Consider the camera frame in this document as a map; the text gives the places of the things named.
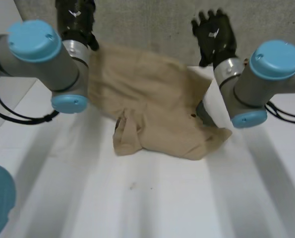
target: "white table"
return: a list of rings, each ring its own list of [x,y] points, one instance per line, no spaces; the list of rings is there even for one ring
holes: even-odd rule
[[[201,161],[149,151],[117,157],[115,122],[94,106],[38,126],[5,122],[0,165],[18,198],[0,237],[295,238],[295,125],[269,116],[237,130],[215,81],[207,97],[218,125],[234,133]],[[43,116],[50,98],[37,81],[15,110]],[[273,102],[295,113],[295,95]]]

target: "small dark spot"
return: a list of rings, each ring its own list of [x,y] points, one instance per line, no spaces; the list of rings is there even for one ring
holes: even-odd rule
[[[134,182],[134,183],[131,184],[131,187],[129,187],[129,190],[133,190],[135,188],[136,188],[136,183]]]
[[[210,136],[210,137],[208,137],[207,139],[206,139],[206,141],[212,141],[213,140],[213,137],[212,136]]]

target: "black cable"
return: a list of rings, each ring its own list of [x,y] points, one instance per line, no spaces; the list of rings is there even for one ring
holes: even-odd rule
[[[23,119],[27,119],[27,120],[20,120],[20,119],[15,119],[15,118],[11,118],[9,116],[6,116],[2,113],[0,113],[0,118],[4,119],[4,120],[7,120],[7,121],[10,121],[10,122],[14,122],[14,123],[18,123],[18,124],[24,124],[24,125],[37,125],[37,124],[41,124],[41,123],[44,123],[44,122],[50,122],[54,117],[56,117],[59,112],[57,111],[53,111],[51,114],[49,115],[45,115],[44,117],[42,118],[31,118],[31,117],[26,117],[26,116],[23,116],[21,114],[18,114],[16,112],[14,112],[13,110],[11,110],[7,105],[5,105],[2,101],[2,99],[0,98],[0,104],[2,105],[2,107],[4,109],[6,109],[8,112],[10,112],[11,114],[17,116],[17,117],[20,117],[20,118],[23,118]]]
[[[285,115],[288,115],[290,117],[293,117],[295,118],[295,115],[294,114],[290,114],[290,113],[287,113],[279,108],[277,108],[272,102],[268,102],[266,105],[265,105],[265,109],[270,113],[272,114],[273,116],[275,116],[277,119],[280,119],[280,120],[283,120],[283,121],[286,121],[286,122],[289,122],[289,123],[292,123],[292,124],[295,124],[295,120],[288,120],[286,118],[283,118],[278,112],[280,113],[283,113]]]

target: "beige cloth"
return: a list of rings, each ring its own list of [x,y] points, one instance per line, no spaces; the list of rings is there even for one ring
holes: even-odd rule
[[[231,135],[204,127],[195,108],[210,80],[174,59],[150,52],[100,45],[89,65],[90,101],[118,119],[113,136],[117,155],[142,148],[200,160]]]

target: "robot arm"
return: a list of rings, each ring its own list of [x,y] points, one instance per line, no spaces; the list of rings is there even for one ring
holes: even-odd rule
[[[99,45],[92,34],[93,0],[56,0],[59,34],[40,20],[15,23],[0,35],[0,76],[35,77],[52,92],[61,113],[87,106],[90,52]]]
[[[295,46],[284,41],[263,43],[244,68],[238,58],[221,62],[214,75],[236,128],[267,119],[266,103],[278,93],[295,93]]]

